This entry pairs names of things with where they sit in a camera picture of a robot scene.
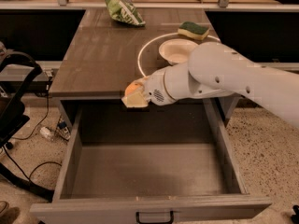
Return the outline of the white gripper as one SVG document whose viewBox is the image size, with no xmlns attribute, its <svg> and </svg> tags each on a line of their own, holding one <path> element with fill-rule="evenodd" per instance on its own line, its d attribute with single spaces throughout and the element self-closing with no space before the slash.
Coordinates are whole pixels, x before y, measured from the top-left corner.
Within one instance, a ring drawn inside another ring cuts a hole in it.
<svg viewBox="0 0 299 224">
<path fill-rule="evenodd" d="M 144 91 L 136 89 L 128 91 L 121 99 L 127 108 L 143 108 L 152 101 L 156 105 L 171 105 L 176 100 L 166 90 L 164 78 L 166 68 L 155 71 L 150 76 L 135 80 L 137 84 L 144 84 Z"/>
</svg>

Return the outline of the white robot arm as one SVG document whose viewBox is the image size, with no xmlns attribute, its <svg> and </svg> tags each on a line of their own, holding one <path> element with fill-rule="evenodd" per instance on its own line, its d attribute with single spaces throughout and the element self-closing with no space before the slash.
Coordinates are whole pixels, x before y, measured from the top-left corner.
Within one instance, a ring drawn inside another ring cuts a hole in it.
<svg viewBox="0 0 299 224">
<path fill-rule="evenodd" d="M 255 63 L 215 42 L 197 46 L 185 63 L 167 66 L 133 81 L 122 102 L 128 108 L 178 100 L 240 94 L 299 127 L 299 75 Z"/>
</svg>

